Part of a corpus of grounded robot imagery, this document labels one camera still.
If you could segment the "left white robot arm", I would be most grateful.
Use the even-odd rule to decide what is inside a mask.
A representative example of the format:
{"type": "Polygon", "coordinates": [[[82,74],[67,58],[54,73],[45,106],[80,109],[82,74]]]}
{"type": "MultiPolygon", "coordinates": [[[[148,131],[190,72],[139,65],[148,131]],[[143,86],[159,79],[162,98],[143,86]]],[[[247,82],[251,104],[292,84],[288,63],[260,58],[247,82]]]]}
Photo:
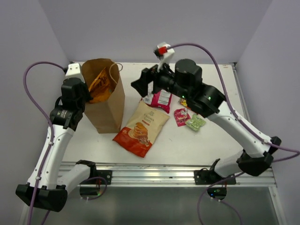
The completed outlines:
{"type": "Polygon", "coordinates": [[[19,184],[16,195],[27,205],[59,212],[66,204],[68,194],[83,181],[92,184],[97,180],[96,164],[79,160],[62,177],[60,165],[69,141],[83,117],[85,104],[91,99],[82,78],[68,78],[61,86],[61,97],[50,113],[51,125],[38,163],[26,184],[19,184]]]}

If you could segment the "orange Kettle chips bag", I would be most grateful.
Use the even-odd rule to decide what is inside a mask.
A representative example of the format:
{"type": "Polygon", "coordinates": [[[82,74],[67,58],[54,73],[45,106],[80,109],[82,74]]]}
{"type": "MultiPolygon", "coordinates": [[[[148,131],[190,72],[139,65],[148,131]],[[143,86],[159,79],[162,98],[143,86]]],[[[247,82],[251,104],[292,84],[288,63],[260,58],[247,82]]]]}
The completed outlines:
{"type": "Polygon", "coordinates": [[[105,67],[89,86],[91,104],[107,101],[116,87],[116,81],[112,78],[109,69],[105,67]]]}

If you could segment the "cassava chips bag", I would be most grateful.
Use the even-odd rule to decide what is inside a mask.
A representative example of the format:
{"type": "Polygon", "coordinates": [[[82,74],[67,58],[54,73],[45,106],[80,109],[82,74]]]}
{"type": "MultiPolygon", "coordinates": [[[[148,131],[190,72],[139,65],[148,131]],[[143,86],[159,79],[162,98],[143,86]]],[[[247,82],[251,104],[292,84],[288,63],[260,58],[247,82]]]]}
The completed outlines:
{"type": "Polygon", "coordinates": [[[113,138],[125,150],[145,157],[169,116],[140,101],[126,126],[113,138]]]}

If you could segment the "pink silver chips bag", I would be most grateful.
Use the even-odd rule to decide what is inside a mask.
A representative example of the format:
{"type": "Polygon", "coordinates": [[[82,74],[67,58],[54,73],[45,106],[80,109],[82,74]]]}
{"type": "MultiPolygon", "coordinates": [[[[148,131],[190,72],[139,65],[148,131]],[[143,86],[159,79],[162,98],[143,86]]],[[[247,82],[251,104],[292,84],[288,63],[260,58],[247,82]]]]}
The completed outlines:
{"type": "Polygon", "coordinates": [[[147,96],[142,98],[142,101],[150,107],[161,108],[166,113],[169,113],[172,94],[165,90],[161,90],[155,94],[149,93],[147,96]]]}

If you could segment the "brown paper bag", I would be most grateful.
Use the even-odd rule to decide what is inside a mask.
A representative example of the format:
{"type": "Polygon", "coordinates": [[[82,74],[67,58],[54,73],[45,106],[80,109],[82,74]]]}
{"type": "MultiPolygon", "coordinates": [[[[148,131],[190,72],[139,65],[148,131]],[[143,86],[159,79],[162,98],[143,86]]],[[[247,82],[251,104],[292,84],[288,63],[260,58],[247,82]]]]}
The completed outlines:
{"type": "Polygon", "coordinates": [[[95,104],[88,101],[85,105],[85,115],[99,134],[120,131],[125,105],[125,93],[120,77],[120,69],[118,64],[110,59],[93,59],[83,63],[82,75],[88,88],[105,67],[109,69],[112,78],[116,81],[113,93],[107,101],[95,104]]]}

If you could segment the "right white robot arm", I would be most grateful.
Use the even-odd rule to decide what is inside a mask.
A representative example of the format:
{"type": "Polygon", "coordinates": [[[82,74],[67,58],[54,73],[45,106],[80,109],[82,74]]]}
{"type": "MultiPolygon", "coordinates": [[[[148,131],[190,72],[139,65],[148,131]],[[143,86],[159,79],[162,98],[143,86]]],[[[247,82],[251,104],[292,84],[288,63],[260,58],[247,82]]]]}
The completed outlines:
{"type": "Polygon", "coordinates": [[[191,111],[214,122],[242,146],[243,150],[237,154],[214,161],[206,173],[212,183],[219,184],[230,175],[241,172],[256,177],[271,167],[272,154],[281,140],[263,134],[238,112],[230,109],[221,91],[203,83],[202,68],[193,60],[177,61],[174,71],[166,63],[162,67],[154,65],[145,68],[140,78],[131,82],[131,86],[141,97],[145,97],[149,83],[153,84],[153,93],[165,90],[185,99],[191,111]]]}

